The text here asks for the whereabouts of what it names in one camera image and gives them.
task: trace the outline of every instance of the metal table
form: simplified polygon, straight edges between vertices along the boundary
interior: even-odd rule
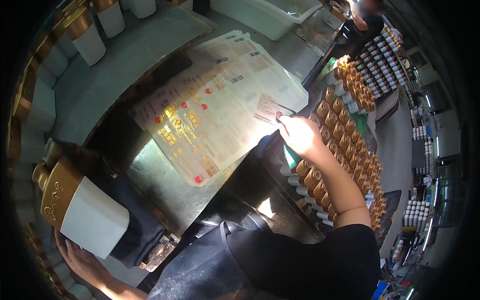
[[[206,17],[217,23],[217,28],[216,31],[208,34],[212,32],[212,28],[215,26],[208,20],[200,18],[200,23],[207,25],[200,29],[194,29],[194,19],[185,18],[183,15],[185,12],[179,10],[179,8],[163,2],[159,2],[157,5],[162,5],[162,10],[159,9],[152,16],[154,19],[150,21],[157,22],[157,26],[149,26],[149,30],[142,32],[142,35],[138,37],[136,35],[139,35],[139,32],[136,30],[142,23],[137,22],[140,20],[130,18],[128,12],[124,14],[127,28],[124,33],[119,35],[118,39],[112,39],[111,48],[108,47],[107,51],[107,55],[110,55],[110,57],[104,57],[98,65],[90,69],[91,71],[96,68],[94,77],[88,75],[86,79],[83,78],[82,72],[85,73],[89,70],[84,70],[85,67],[82,66],[81,62],[78,62],[81,58],[73,58],[70,63],[71,66],[55,86],[57,97],[61,96],[68,100],[64,100],[65,103],[59,101],[57,103],[58,119],[51,136],[83,144],[102,151],[113,158],[138,188],[159,208],[159,211],[156,211],[157,216],[169,231],[180,236],[203,211],[245,156],[232,164],[208,185],[203,187],[191,186],[184,182],[175,171],[152,140],[150,134],[143,132],[128,114],[132,104],[141,101],[171,77],[191,65],[188,58],[183,55],[182,49],[231,30],[250,33],[252,40],[261,44],[285,69],[303,78],[304,85],[313,83],[312,79],[316,77],[314,74],[320,71],[321,57],[298,35],[297,30],[301,26],[293,28],[281,39],[274,42],[240,22],[218,12],[209,11]],[[185,21],[189,22],[187,28],[192,28],[193,32],[189,32],[188,36],[179,38],[178,36],[185,32],[185,25],[182,24]],[[168,34],[165,30],[158,30],[161,25],[169,31]],[[139,39],[138,42],[149,45],[146,47],[144,54],[147,55],[148,59],[152,59],[152,56],[154,56],[152,61],[149,62],[154,67],[149,69],[147,65],[143,66],[142,72],[148,70],[143,75],[142,72],[136,70],[135,76],[139,76],[139,80],[135,80],[134,77],[122,81],[105,78],[105,76],[122,76],[115,74],[115,70],[116,72],[123,71],[120,69],[122,65],[118,65],[118,61],[114,63],[115,58],[128,57],[125,53],[123,55],[119,55],[119,53],[125,47],[128,48],[128,44],[133,43],[136,38]],[[331,46],[333,39],[334,36],[330,34],[329,38],[326,39],[330,42],[328,46]],[[177,46],[167,45],[172,43],[172,40],[177,43]],[[74,79],[78,70],[71,70],[74,65],[75,68],[80,70],[80,78],[77,78],[76,81]],[[104,74],[105,68],[109,70],[110,75]],[[113,89],[115,84],[119,87],[111,91],[111,95],[117,94],[116,96],[110,98],[95,96],[93,99],[85,99],[88,95],[98,95],[99,89],[103,87],[107,90]]]

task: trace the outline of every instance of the stainless steel surface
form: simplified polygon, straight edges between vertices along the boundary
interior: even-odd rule
[[[186,183],[156,145],[150,141],[134,158],[127,174],[160,210],[177,225],[170,228],[181,235],[203,211],[243,158],[236,161],[209,184],[194,187]]]
[[[325,55],[339,32],[322,20],[329,9],[328,5],[322,6],[305,22],[294,28],[295,33],[305,41],[305,44],[320,56]]]
[[[105,56],[89,67],[77,54],[54,86],[57,118],[51,137],[83,144],[114,102],[162,58],[212,30],[215,24],[167,1],[157,11],[137,19],[124,11],[126,28],[103,39]]]
[[[241,30],[243,33],[248,32],[250,33],[251,39],[262,45],[268,54],[270,54],[284,69],[288,70],[293,75],[301,75],[302,78],[310,73],[315,64],[321,58],[294,33],[296,27],[291,31],[288,31],[278,41],[272,41],[247,25],[219,12],[210,10],[205,16],[217,23],[218,27],[216,31],[200,39],[198,43],[221,36],[232,30]]]

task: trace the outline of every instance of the stacked bottle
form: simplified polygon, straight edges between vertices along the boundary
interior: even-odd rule
[[[375,98],[408,82],[401,62],[395,54],[400,44],[389,34],[390,29],[384,26],[382,34],[367,43],[364,52],[355,61],[357,70],[372,89]]]

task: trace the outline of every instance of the black shirt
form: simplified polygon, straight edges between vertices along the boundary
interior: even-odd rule
[[[286,299],[370,299],[380,279],[377,243],[365,225],[338,228],[312,245],[259,230],[232,233],[228,244],[257,288]]]

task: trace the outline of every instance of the fluorescent light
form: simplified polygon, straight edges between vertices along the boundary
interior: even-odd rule
[[[428,107],[430,107],[430,108],[431,108],[432,106],[430,105],[430,100],[428,99],[428,95],[425,95],[425,98],[427,99],[427,104],[428,104]]]
[[[425,242],[423,243],[422,251],[425,251],[425,248],[427,247],[428,239],[430,238],[430,233],[432,232],[432,223],[433,223],[433,218],[430,219],[430,225],[428,227],[427,237],[425,238]]]
[[[437,204],[437,196],[438,196],[438,178],[435,182],[435,198],[433,199],[433,207]]]
[[[410,290],[410,293],[408,293],[408,296],[405,298],[405,300],[409,300],[410,297],[412,296],[413,293],[413,288]]]
[[[437,157],[440,157],[440,148],[438,145],[438,137],[437,137]]]

